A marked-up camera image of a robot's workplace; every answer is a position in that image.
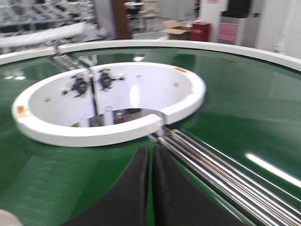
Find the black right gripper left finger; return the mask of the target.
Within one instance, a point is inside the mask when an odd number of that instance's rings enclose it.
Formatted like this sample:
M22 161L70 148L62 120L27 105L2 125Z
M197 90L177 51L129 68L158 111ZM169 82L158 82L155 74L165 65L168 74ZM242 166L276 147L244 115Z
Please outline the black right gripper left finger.
M149 148L138 147L114 185L64 226L145 226L149 182Z

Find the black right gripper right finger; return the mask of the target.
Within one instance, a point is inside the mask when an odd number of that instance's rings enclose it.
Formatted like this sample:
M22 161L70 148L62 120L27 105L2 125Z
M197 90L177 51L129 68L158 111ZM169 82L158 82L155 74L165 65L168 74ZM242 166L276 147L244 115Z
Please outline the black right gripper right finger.
M162 145L153 149L152 195L158 226L242 226L243 222L203 195Z

